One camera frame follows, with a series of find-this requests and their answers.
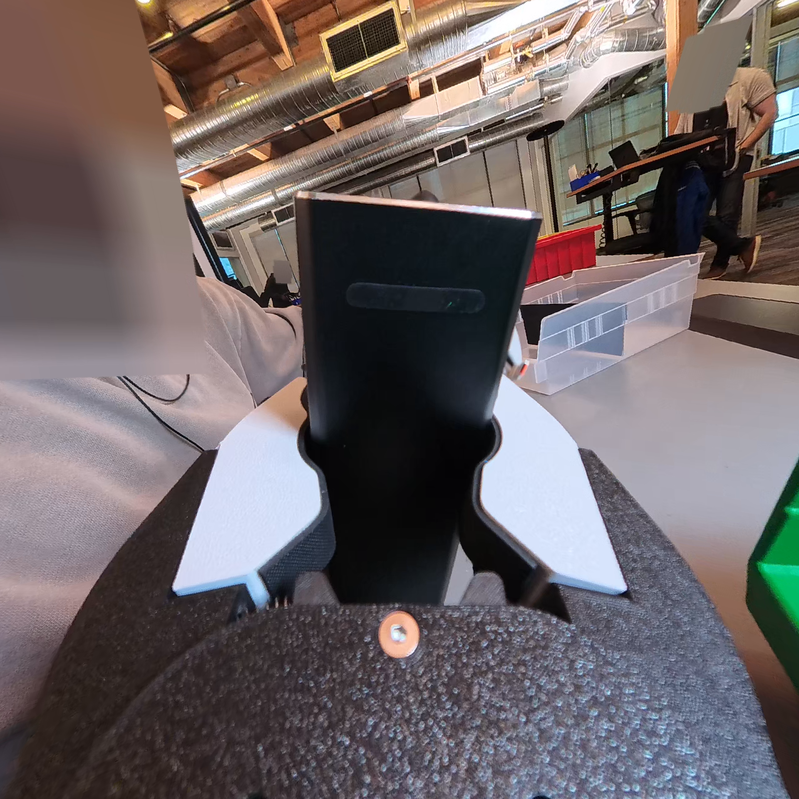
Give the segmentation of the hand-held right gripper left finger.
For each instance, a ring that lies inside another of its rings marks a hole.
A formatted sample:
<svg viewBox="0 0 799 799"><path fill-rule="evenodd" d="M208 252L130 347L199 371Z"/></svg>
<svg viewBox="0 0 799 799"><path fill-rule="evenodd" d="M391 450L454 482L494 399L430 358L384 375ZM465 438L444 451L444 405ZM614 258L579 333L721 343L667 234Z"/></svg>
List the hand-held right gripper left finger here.
<svg viewBox="0 0 799 799"><path fill-rule="evenodd" d="M296 578L335 552L325 476L308 457L306 380L293 380L225 436L198 506L173 591L243 586L257 607L293 596Z"/></svg>

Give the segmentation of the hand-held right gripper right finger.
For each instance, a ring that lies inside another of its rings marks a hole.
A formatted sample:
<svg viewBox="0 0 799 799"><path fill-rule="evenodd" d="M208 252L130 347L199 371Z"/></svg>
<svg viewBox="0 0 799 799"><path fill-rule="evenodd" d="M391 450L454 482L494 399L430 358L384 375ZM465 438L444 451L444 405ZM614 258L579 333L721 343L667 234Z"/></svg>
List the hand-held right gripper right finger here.
<svg viewBox="0 0 799 799"><path fill-rule="evenodd" d="M459 523L474 574L499 576L512 604L551 585L621 596L627 583L578 446L525 391L503 377Z"/></svg>

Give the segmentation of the black usb hub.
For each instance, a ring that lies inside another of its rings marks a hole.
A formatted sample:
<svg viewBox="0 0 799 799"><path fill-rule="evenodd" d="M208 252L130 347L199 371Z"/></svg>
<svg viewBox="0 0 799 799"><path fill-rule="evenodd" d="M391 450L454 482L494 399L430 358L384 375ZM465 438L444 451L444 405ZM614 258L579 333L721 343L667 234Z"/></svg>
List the black usb hub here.
<svg viewBox="0 0 799 799"><path fill-rule="evenodd" d="M308 454L343 604L439 604L541 226L519 208L299 192Z"/></svg>

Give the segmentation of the clear plastic bin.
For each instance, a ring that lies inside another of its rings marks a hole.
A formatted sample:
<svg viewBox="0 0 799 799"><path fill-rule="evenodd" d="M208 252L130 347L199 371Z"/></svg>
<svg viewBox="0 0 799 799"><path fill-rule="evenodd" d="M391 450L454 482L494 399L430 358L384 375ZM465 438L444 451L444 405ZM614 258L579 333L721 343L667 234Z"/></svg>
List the clear plastic bin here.
<svg viewBox="0 0 799 799"><path fill-rule="evenodd" d="M553 395L686 330L703 257L585 268L528 286L517 385Z"/></svg>

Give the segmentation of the green plastic bin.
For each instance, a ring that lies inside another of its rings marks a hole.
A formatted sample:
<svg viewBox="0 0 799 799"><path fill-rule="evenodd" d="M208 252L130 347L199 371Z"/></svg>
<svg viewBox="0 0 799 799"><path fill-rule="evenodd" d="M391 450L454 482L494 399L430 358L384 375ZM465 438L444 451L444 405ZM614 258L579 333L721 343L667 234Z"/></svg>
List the green plastic bin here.
<svg viewBox="0 0 799 799"><path fill-rule="evenodd" d="M777 660L797 688L797 464L749 557L745 602Z"/></svg>

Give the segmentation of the red plastic bin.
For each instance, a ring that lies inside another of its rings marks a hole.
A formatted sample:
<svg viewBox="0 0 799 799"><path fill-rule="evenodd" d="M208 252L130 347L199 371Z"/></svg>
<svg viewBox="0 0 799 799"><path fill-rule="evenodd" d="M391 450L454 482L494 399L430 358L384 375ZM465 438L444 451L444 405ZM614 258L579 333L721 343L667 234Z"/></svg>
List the red plastic bin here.
<svg viewBox="0 0 799 799"><path fill-rule="evenodd" d="M539 238L525 285L572 274L597 263L595 234L602 225L578 228Z"/></svg>

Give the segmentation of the dark blue jacket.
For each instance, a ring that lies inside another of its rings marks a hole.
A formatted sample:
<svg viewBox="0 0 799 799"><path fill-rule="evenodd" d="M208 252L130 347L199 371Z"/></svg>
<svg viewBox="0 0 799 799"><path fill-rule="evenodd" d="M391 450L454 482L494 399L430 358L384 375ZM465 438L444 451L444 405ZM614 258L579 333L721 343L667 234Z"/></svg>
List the dark blue jacket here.
<svg viewBox="0 0 799 799"><path fill-rule="evenodd" d="M656 252L691 255L700 248L709 190L695 161L665 166L654 194L650 232Z"/></svg>

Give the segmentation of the wooden top desk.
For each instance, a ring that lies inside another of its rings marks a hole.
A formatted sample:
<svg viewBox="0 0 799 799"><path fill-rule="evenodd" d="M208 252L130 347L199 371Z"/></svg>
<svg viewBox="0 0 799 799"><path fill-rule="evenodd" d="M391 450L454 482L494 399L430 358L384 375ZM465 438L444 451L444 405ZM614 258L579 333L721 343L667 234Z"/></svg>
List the wooden top desk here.
<svg viewBox="0 0 799 799"><path fill-rule="evenodd" d="M736 132L733 128L704 129L698 134L680 134L668 136L656 145L651 153L639 157L630 164L610 167L598 177L572 189L568 196L576 199L581 205L590 200L600 198L603 202L603 235L605 255L610 255L616 248L614 235L613 195L623 188L638 183L645 174L658 169L676 168L685 163L695 161L718 161L718 165L726 170L732 165L737 155Z"/></svg>

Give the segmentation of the black floor lamp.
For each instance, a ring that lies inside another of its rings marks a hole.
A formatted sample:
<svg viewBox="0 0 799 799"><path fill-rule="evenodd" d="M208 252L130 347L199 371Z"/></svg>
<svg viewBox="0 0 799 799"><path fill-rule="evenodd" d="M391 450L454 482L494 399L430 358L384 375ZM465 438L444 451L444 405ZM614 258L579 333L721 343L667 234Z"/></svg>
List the black floor lamp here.
<svg viewBox="0 0 799 799"><path fill-rule="evenodd" d="M559 130L564 126L564 124L565 122L563 120L548 122L547 124L539 126L538 128L536 128L536 130L526 135L527 142L542 143L544 163L546 165L546 187L549 200L549 209L551 213L551 226L554 234L560 232L560 224L558 219L558 207L557 207L558 195L554 179L551 138L557 132L559 132Z"/></svg>

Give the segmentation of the ceiling vent grille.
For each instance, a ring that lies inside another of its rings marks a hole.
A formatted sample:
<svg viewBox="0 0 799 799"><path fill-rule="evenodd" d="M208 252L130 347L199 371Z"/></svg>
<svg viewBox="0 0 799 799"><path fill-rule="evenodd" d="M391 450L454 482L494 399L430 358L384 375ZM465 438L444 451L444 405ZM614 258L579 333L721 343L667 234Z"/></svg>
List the ceiling vent grille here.
<svg viewBox="0 0 799 799"><path fill-rule="evenodd" d="M408 51L400 6L396 1L375 8L320 33L325 63L334 83Z"/></svg>

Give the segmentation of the silver ventilation duct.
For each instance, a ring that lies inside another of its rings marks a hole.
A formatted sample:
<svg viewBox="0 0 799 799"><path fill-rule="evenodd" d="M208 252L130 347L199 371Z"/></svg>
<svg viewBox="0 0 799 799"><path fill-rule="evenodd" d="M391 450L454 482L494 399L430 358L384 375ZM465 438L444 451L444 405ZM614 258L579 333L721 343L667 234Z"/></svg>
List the silver ventilation duct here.
<svg viewBox="0 0 799 799"><path fill-rule="evenodd" d="M644 54L648 62L665 46L663 2L398 4L406 55L334 83L322 51L173 126L184 177L309 123L326 133L197 190L192 202L206 228L232 228L288 206L297 192L343 184L497 122L527 120L605 55Z"/></svg>

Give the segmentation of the wooden post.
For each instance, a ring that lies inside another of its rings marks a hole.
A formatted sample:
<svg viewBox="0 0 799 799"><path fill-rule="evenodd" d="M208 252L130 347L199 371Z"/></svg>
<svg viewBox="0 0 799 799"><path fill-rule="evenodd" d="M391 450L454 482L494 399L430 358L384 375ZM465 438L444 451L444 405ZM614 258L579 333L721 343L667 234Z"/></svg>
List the wooden post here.
<svg viewBox="0 0 799 799"><path fill-rule="evenodd" d="M669 110L677 67L687 40L697 33L697 1L664 1L665 15L665 121L667 133L673 134L679 113Z"/></svg>

